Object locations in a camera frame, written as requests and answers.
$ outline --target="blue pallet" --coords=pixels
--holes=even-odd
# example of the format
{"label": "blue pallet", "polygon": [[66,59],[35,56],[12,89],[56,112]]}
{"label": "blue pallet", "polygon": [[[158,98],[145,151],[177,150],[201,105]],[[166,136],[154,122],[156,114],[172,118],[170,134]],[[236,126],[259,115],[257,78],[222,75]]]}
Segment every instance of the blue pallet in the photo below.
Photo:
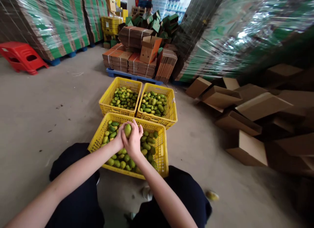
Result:
{"label": "blue pallet", "polygon": [[64,58],[64,57],[66,57],[66,56],[69,56],[70,58],[73,58],[73,57],[76,56],[76,52],[78,52],[78,51],[83,51],[83,52],[87,51],[87,46],[85,46],[85,47],[83,47],[83,48],[80,48],[80,49],[77,49],[77,50],[75,50],[74,52],[71,52],[71,53],[69,53],[69,54],[66,54],[65,56],[62,56],[62,57],[60,57],[60,58],[56,58],[56,59],[54,59],[54,60],[47,60],[47,59],[44,59],[44,61],[45,61],[46,63],[48,63],[49,65],[51,65],[51,66],[57,66],[57,65],[59,65],[59,64],[61,63],[61,58]]}
{"label": "blue pallet", "polygon": [[99,44],[99,43],[104,43],[104,39],[102,39],[102,40],[100,40],[100,41],[97,41],[97,42],[95,42],[95,43],[91,42],[89,46],[90,46],[91,48],[94,48],[94,47],[95,47],[97,44]]}
{"label": "blue pallet", "polygon": [[153,82],[155,85],[158,85],[158,86],[163,84],[163,82],[161,82],[161,81],[156,81],[154,79],[146,78],[146,77],[142,77],[142,76],[132,75],[132,74],[129,74],[126,72],[122,72],[122,71],[118,71],[118,70],[114,70],[114,69],[110,69],[110,68],[107,68],[106,71],[108,73],[108,76],[110,76],[110,77],[114,77],[114,75],[121,75],[121,76],[130,77],[131,80],[133,80],[133,81],[137,81],[137,79],[140,79],[143,81]]}

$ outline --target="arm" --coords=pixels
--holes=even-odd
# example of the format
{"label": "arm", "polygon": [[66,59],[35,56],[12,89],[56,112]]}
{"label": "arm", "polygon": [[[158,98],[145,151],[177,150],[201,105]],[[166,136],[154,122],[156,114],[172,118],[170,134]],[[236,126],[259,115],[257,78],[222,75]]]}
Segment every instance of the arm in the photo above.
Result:
{"label": "arm", "polygon": [[125,149],[148,181],[154,198],[169,225],[172,228],[197,228],[195,221],[182,201],[141,153],[140,138],[143,135],[142,126],[138,127],[135,120],[133,120],[133,123],[128,123],[132,126],[132,133],[130,139],[127,140],[124,132],[122,132]]}
{"label": "arm", "polygon": [[123,148],[121,139],[123,127],[113,141],[64,170],[5,227],[45,227],[58,204],[90,178],[112,155]]}

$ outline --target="dark pants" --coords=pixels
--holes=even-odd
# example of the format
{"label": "dark pants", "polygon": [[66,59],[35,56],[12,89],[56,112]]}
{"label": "dark pants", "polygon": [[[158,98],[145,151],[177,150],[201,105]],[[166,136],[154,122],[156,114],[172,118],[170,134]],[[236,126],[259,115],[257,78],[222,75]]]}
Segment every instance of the dark pants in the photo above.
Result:
{"label": "dark pants", "polygon": [[[76,143],[67,148],[54,161],[49,175],[53,181],[67,167],[89,154],[88,143]],[[46,227],[90,227],[100,228],[105,220],[97,199],[96,183],[99,172],[95,172],[56,208]],[[165,181],[188,209],[197,226],[205,227],[212,208],[201,187],[188,173],[169,166]],[[131,227],[170,227],[156,200],[143,203],[131,223]]]}

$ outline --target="plastic wrap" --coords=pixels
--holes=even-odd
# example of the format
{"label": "plastic wrap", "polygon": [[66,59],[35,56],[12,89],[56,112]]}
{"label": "plastic wrap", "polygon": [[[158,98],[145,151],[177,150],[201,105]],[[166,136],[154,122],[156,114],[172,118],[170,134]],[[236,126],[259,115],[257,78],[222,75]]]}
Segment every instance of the plastic wrap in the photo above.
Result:
{"label": "plastic wrap", "polygon": [[104,39],[101,17],[108,16],[106,0],[83,0],[88,37],[91,43]]}
{"label": "plastic wrap", "polygon": [[260,71],[313,38],[313,18],[314,0],[192,0],[174,39],[180,58],[173,77]]}
{"label": "plastic wrap", "polygon": [[54,60],[89,45],[82,0],[0,0],[0,41],[29,43]]}
{"label": "plastic wrap", "polygon": [[153,9],[152,13],[154,14],[159,10],[160,17],[163,18],[166,10],[168,0],[152,0]]}

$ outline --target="concrete floor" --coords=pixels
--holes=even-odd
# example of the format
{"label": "concrete floor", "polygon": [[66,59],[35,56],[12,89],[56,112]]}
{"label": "concrete floor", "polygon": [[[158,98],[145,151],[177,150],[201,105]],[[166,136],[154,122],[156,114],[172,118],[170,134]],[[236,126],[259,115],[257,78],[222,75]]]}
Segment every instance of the concrete floor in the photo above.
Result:
{"label": "concrete floor", "polygon": [[[113,80],[104,71],[104,51],[89,48],[37,76],[16,73],[0,58],[1,227],[48,185],[52,163],[63,150],[92,139],[102,119],[98,100]],[[207,227],[305,227],[292,206],[294,180],[269,168],[243,166],[227,154],[228,137],[207,108],[174,89],[179,120],[167,131],[169,164],[220,195]],[[138,211],[145,182],[100,171],[105,227],[124,227],[123,213]]]}

